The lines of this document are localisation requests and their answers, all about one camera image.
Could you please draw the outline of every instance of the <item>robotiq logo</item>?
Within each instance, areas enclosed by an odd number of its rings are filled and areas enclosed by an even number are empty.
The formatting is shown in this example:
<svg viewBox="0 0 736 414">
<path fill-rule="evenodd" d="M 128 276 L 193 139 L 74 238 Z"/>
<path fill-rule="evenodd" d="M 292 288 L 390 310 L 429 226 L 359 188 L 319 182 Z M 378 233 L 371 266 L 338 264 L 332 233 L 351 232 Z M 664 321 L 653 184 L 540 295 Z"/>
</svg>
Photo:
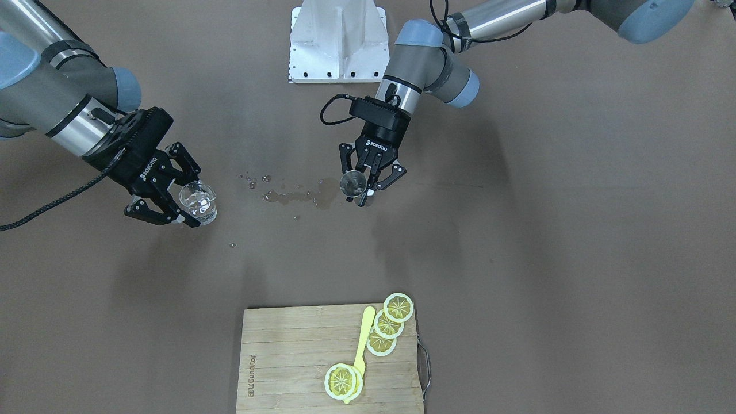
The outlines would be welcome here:
<svg viewBox="0 0 736 414">
<path fill-rule="evenodd" d="M 139 177 L 143 178 L 143 181 L 146 180 L 148 173 L 151 172 L 151 168 L 153 168 L 153 166 L 156 164 L 156 161 L 158 161 L 158 158 L 156 157 L 151 158 L 151 162 L 149 162 L 148 165 L 146 165 L 146 169 L 143 170 L 143 173 L 141 175 L 139 175 Z"/>
<path fill-rule="evenodd" d="M 375 142 L 373 142 L 371 140 L 366 141 L 366 145 L 370 145 L 371 147 L 376 147 L 379 150 L 383 150 L 383 151 L 388 151 L 389 150 L 388 148 L 384 147 L 383 145 L 376 144 Z"/>
</svg>

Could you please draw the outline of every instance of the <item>blue joint cap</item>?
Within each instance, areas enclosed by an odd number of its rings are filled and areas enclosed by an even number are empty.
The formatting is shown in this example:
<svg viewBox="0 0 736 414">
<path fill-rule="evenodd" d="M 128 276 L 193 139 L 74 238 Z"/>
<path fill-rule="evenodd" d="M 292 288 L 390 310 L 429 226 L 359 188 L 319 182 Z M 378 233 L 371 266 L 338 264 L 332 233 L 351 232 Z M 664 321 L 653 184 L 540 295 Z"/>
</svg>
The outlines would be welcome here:
<svg viewBox="0 0 736 414">
<path fill-rule="evenodd" d="M 0 89 L 20 82 L 41 62 L 41 56 L 13 35 L 0 32 Z"/>
<path fill-rule="evenodd" d="M 118 83 L 118 109 L 133 112 L 141 106 L 141 84 L 135 75 L 125 68 L 113 68 Z"/>
<path fill-rule="evenodd" d="M 440 47 L 444 38 L 437 26 L 426 20 L 414 19 L 404 23 L 396 44 Z"/>
<path fill-rule="evenodd" d="M 478 75 L 471 69 L 470 78 L 467 80 L 465 87 L 462 89 L 460 94 L 455 99 L 447 102 L 448 105 L 454 106 L 455 108 L 463 108 L 470 105 L 470 103 L 478 96 L 478 91 L 481 89 L 481 81 L 478 79 Z"/>
<path fill-rule="evenodd" d="M 618 35 L 642 44 L 660 38 L 675 27 L 695 0 L 649 0 L 639 6 L 618 28 Z"/>
</svg>

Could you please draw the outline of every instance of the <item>bamboo board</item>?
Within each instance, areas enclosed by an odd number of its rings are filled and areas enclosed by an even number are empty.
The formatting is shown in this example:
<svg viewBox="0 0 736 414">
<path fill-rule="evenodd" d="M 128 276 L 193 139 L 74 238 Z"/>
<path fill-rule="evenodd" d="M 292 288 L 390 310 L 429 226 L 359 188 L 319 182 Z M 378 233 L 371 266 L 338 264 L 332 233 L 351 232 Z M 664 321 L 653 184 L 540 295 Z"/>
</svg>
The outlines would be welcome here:
<svg viewBox="0 0 736 414">
<path fill-rule="evenodd" d="M 363 392 L 345 404 L 324 380 L 338 363 L 353 363 L 363 309 L 383 304 L 247 309 L 243 316 L 237 414 L 424 414 L 417 370 L 417 323 L 405 322 L 394 351 L 365 351 Z"/>
</svg>

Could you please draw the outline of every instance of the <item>glass of water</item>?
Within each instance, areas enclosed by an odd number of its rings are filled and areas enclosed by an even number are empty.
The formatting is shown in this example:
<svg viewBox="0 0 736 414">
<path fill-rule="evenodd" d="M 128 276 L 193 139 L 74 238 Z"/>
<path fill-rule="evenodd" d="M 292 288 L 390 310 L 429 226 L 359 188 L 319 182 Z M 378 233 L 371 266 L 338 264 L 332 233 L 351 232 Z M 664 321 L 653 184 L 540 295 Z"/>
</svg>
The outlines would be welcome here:
<svg viewBox="0 0 736 414">
<path fill-rule="evenodd" d="M 191 182 L 179 192 L 179 201 L 186 212 L 203 225 L 210 224 L 217 217 L 216 198 L 215 192 L 202 181 Z"/>
</svg>

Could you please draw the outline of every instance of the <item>yellow plastic utensil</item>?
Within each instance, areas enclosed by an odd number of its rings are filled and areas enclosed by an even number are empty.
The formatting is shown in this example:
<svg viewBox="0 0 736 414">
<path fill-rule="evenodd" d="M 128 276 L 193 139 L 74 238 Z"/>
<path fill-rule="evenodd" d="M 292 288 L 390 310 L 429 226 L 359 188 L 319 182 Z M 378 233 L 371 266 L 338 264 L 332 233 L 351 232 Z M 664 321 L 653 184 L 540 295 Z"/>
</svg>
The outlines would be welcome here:
<svg viewBox="0 0 736 414">
<path fill-rule="evenodd" d="M 373 306 L 368 306 L 366 309 L 363 309 L 363 320 L 361 321 L 361 336 L 358 339 L 358 351 L 355 353 L 355 362 L 353 363 L 353 367 L 358 371 L 358 373 L 361 375 L 361 379 L 363 376 L 365 376 L 366 372 L 366 362 L 363 360 L 363 353 L 366 350 L 366 343 L 368 343 L 368 334 L 370 333 L 370 328 L 373 326 L 373 320 L 375 319 L 375 308 Z M 353 399 L 345 399 L 343 402 L 345 404 L 349 404 Z"/>
</svg>

